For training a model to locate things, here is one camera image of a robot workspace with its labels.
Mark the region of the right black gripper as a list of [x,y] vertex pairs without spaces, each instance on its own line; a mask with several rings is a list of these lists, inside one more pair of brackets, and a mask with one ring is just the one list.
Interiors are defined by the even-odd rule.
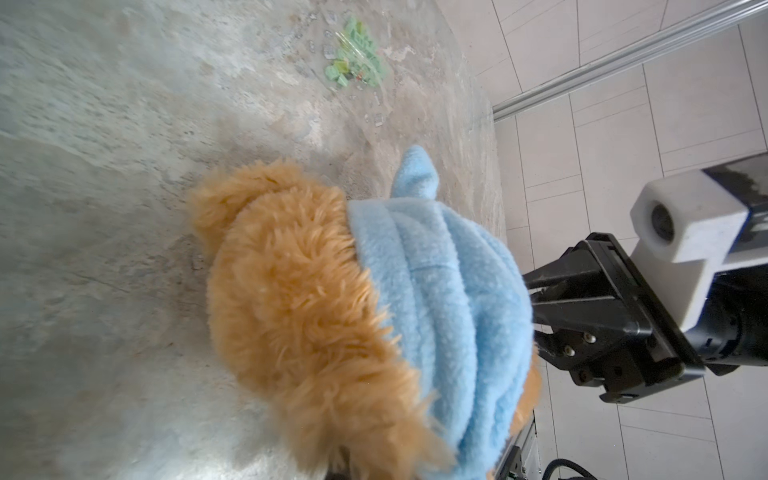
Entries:
[[563,300],[533,303],[534,322],[571,334],[572,379],[601,387],[602,401],[628,404],[704,376],[702,360],[613,235],[592,233],[523,279],[529,290],[565,290]]

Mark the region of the light blue bear hoodie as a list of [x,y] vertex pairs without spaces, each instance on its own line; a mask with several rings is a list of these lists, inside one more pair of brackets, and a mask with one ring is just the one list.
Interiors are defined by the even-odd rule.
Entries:
[[435,398],[430,415],[456,458],[448,477],[483,479],[538,401],[533,312],[508,248],[440,202],[438,187],[412,146],[390,196],[350,202],[349,225],[384,324]]

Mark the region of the brown teddy bear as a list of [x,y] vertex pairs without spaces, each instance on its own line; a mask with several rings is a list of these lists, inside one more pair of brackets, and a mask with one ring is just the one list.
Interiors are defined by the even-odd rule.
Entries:
[[336,187],[287,162],[206,178],[190,195],[211,261],[209,328],[306,472],[451,479],[419,372],[384,322]]

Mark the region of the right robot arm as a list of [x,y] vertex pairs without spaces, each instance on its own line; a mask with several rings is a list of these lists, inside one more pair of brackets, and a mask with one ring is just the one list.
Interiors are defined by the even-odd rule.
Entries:
[[542,360],[606,403],[627,404],[741,366],[767,363],[767,269],[718,274],[683,331],[618,240],[592,233],[523,276]]

